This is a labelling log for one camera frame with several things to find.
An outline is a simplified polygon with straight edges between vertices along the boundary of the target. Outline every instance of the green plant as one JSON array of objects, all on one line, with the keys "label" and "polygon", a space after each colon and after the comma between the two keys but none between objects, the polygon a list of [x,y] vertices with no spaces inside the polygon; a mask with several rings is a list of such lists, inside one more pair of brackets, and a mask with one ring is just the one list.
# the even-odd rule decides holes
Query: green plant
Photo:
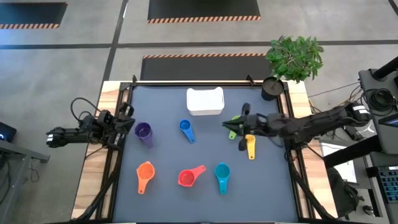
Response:
[{"label": "green plant", "polygon": [[281,36],[271,41],[266,59],[271,62],[272,75],[276,75],[278,80],[284,76],[286,80],[298,83],[311,75],[312,79],[318,75],[318,69],[323,66],[320,52],[323,48],[316,37],[304,39],[300,36],[293,41],[292,37]]}]

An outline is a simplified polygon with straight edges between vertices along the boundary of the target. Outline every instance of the red measuring cup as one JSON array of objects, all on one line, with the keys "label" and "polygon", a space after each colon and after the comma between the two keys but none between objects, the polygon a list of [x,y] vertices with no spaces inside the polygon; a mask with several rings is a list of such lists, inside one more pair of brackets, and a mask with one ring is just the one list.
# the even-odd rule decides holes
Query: red measuring cup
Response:
[{"label": "red measuring cup", "polygon": [[206,167],[204,165],[189,170],[183,170],[178,176],[178,184],[184,187],[192,187],[195,180],[204,171],[206,171]]}]

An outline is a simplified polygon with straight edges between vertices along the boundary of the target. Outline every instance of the potted plant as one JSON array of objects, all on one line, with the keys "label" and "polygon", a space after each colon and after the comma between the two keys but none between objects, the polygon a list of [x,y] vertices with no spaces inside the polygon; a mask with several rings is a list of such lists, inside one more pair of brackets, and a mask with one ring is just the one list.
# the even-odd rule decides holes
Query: potted plant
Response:
[{"label": "potted plant", "polygon": [[271,63],[271,77],[262,83],[262,98],[273,100],[283,92],[282,77],[297,83],[311,75],[314,79],[318,69],[323,66],[321,52],[323,48],[316,37],[304,39],[300,36],[293,41],[292,37],[281,36],[278,40],[272,40],[271,49],[266,54],[266,59]]}]

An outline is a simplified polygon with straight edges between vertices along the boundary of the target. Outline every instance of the green measuring cup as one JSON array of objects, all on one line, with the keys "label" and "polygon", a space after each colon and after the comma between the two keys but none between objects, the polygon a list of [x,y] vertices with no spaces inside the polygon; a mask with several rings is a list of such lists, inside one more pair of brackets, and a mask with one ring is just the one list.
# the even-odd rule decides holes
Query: green measuring cup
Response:
[{"label": "green measuring cup", "polygon": [[[238,119],[239,117],[240,117],[240,116],[237,115],[237,116],[233,117],[232,119]],[[229,132],[229,139],[234,140],[235,138],[236,138],[236,133],[233,132],[233,131],[230,131],[230,132]]]}]

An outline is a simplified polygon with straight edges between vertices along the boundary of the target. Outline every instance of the black floor mat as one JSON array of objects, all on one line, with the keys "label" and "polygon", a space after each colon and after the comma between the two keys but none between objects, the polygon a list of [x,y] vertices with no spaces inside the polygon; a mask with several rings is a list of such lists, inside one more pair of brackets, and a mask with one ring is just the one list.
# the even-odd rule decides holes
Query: black floor mat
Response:
[{"label": "black floor mat", "polygon": [[263,80],[270,75],[265,54],[148,55],[141,80]]},{"label": "black floor mat", "polygon": [[65,2],[0,3],[0,29],[54,29],[61,24]]},{"label": "black floor mat", "polygon": [[256,0],[150,0],[149,23],[260,20]]}]

